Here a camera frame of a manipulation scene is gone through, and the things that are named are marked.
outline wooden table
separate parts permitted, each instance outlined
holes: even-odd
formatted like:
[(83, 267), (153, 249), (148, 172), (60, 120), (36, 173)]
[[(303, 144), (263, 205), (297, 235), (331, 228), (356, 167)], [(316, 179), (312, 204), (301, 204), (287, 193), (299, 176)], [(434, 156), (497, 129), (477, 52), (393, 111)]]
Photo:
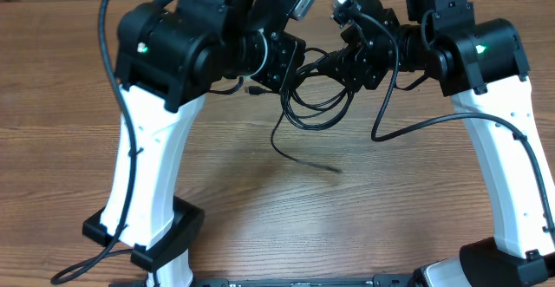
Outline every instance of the wooden table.
[[(318, 0), (288, 31), (323, 49), (343, 46)], [(382, 0), (406, 22), (405, 0)], [(473, 0), (477, 21), (512, 21), (530, 59), (534, 109), (555, 165), (555, 0)], [(111, 49), (121, 16), (140, 0), (113, 2)], [(0, 285), (48, 286), (57, 271), (100, 248), (81, 235), (108, 198), (119, 118), (96, 40), (97, 2), (0, 4)], [(417, 75), (402, 75), (402, 83)], [(230, 87), (221, 82), (215, 88)], [(412, 272), (490, 237), (493, 221), (471, 142), (460, 122), (388, 143), (370, 140), (387, 83), (362, 91), (323, 133), (285, 125), (287, 153), (339, 166), (341, 175), (281, 158), (270, 146), (273, 95), (209, 95), (183, 160), (177, 195), (206, 210), (191, 250), (198, 277), (365, 277)], [(323, 100), (339, 87), (313, 79)], [(436, 82), (396, 93), (382, 133), (452, 113)], [(99, 264), (73, 286), (141, 278), (127, 258)]]

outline green light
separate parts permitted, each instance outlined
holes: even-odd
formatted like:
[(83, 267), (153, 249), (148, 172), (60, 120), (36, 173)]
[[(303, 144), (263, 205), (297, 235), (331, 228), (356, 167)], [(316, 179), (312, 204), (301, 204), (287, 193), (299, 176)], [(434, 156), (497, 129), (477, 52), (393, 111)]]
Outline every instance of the green light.
[(476, 45), (476, 51), (478, 52), (478, 54), (482, 54), (486, 51), (487, 47), (483, 46), (483, 45)]

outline robotic hand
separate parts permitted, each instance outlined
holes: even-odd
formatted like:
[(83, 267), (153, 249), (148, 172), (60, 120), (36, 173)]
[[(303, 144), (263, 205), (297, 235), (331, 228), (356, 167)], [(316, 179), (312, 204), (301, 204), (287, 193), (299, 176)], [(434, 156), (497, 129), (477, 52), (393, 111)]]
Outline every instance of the robotic hand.
[[(477, 25), (467, 0), (407, 0), (409, 19), (421, 25), (401, 26), (394, 11), (384, 9), (379, 0), (336, 0), (332, 18), (342, 28), (349, 25), (342, 33), (347, 47), (322, 52), (323, 58), (302, 66), (306, 44), (284, 28), (290, 18), (302, 19), (314, 0), (179, 0), (171, 12), (165, 8), (172, 1), (144, 3), (121, 21), (115, 70), (121, 88), (114, 91), (120, 104), (127, 106), (122, 106), (114, 188), (107, 206), (83, 224), (83, 234), (107, 248), (97, 258), (61, 272), (53, 284), (78, 277), (103, 258), (118, 254), (109, 252), (118, 241), (132, 246), (125, 252), (149, 272), (147, 281), (137, 286), (193, 283), (187, 249), (204, 213), (173, 192), (186, 137), (215, 81), (249, 75), (280, 94), (284, 116), (294, 125), (320, 130), (338, 123), (354, 94), (362, 87), (376, 89), (390, 70), (393, 78), (372, 140), (390, 140), (443, 121), (465, 119), (492, 201), (494, 238), (465, 246), (458, 258), (422, 267), (413, 275), (303, 284), (516, 287), (539, 284), (553, 275), (555, 224), (550, 204), (555, 201), (555, 187), (533, 119), (526, 54), (509, 22)], [(104, 0), (104, 14), (107, 5)], [(108, 76), (116, 87), (102, 12), (100, 26)], [(416, 70), (425, 75), (407, 88), (397, 87), (399, 71)], [(305, 125), (288, 106), (292, 99), (322, 110), (308, 106), (295, 92), (305, 78), (315, 75), (327, 75), (345, 87), (327, 104), (348, 98), (342, 112), (326, 125)], [(378, 136), (394, 89), (410, 90), (428, 78), (439, 81), (458, 114)], [(221, 280), (196, 284), (234, 287)]]

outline robotic arm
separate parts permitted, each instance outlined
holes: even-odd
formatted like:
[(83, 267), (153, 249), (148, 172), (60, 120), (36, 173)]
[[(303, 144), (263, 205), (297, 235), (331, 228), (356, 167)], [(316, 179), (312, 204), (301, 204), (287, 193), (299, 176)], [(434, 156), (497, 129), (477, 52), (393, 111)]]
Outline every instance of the robotic arm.
[[(133, 247), (131, 261), (150, 273), (148, 287), (193, 284), (187, 249), (204, 213), (175, 198), (173, 192), (186, 137), (206, 92), (222, 77), (240, 75), (282, 97), (297, 88), (302, 83), (297, 70), (304, 63), (306, 44), (284, 28), (290, 18), (302, 19), (315, 0), (179, 0), (176, 11), (167, 11), (172, 1), (140, 5), (124, 16), (118, 29), (115, 74), (134, 121), (138, 171), (127, 227), (116, 239)], [(422, 267), (413, 275), (307, 284), (540, 284), (554, 270), (550, 204), (555, 204), (555, 190), (533, 119), (529, 67), (519, 34), (504, 20), (477, 25), (473, 4), (467, 0), (407, 0), (407, 4), (410, 20), (421, 25), (401, 26), (394, 11), (384, 9), (379, 0), (336, 0), (332, 18), (341, 28), (349, 24), (342, 33), (347, 47), (326, 54), (312, 68), (340, 82), (349, 95), (362, 87), (376, 89), (393, 70), (372, 134), (376, 141), (442, 121), (474, 118), (466, 119), (465, 125), (492, 201), (494, 237), (465, 246), (458, 258)], [(427, 78), (439, 81), (459, 115), (378, 137), (379, 120), (391, 92), (398, 88), (397, 72), (416, 70), (424, 70), (425, 75), (415, 85)], [(83, 224), (83, 234), (100, 245), (114, 240), (120, 223), (131, 158), (129, 140), (122, 119), (110, 199), (106, 208)], [(223, 285), (233, 287), (226, 281)]]

